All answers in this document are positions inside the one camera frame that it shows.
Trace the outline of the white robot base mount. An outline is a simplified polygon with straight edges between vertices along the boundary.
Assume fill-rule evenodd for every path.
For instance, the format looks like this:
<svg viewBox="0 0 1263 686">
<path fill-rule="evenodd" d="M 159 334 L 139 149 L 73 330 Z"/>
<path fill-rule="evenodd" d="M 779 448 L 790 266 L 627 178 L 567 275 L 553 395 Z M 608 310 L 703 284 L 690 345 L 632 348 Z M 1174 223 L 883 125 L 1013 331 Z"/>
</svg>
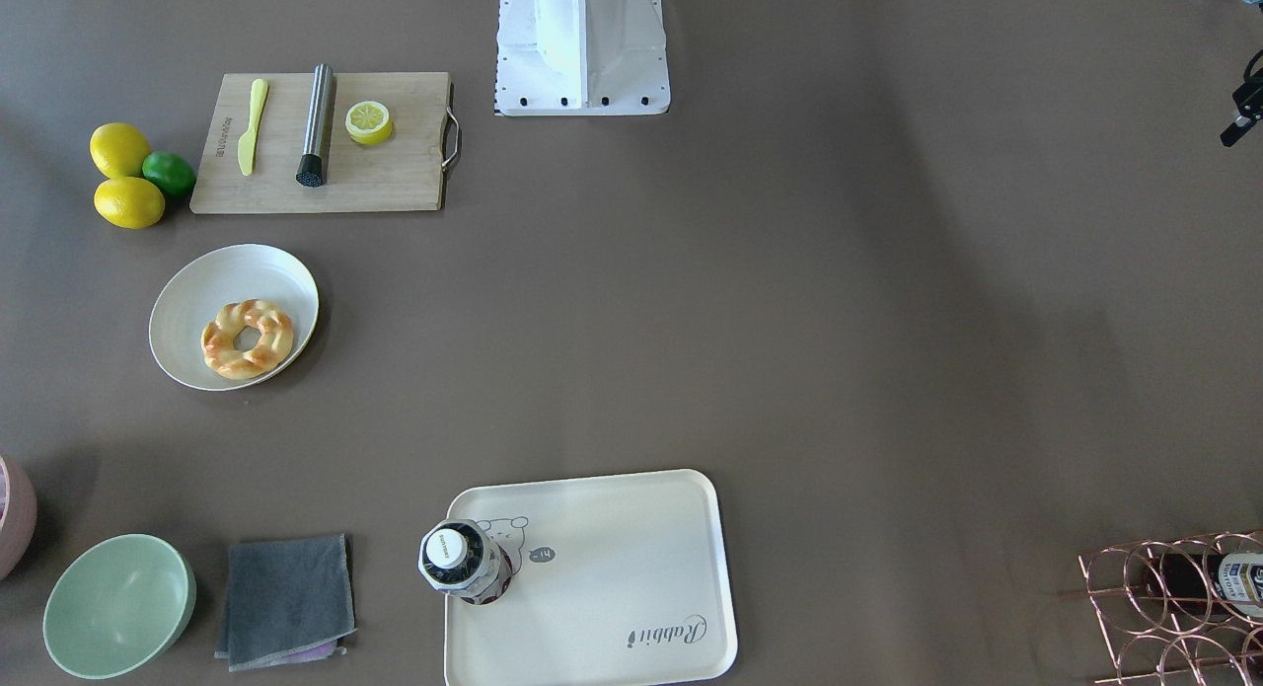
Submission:
<svg viewBox="0 0 1263 686">
<path fill-rule="evenodd" d="M 669 111 L 662 0 L 499 0 L 501 116 Z"/>
</svg>

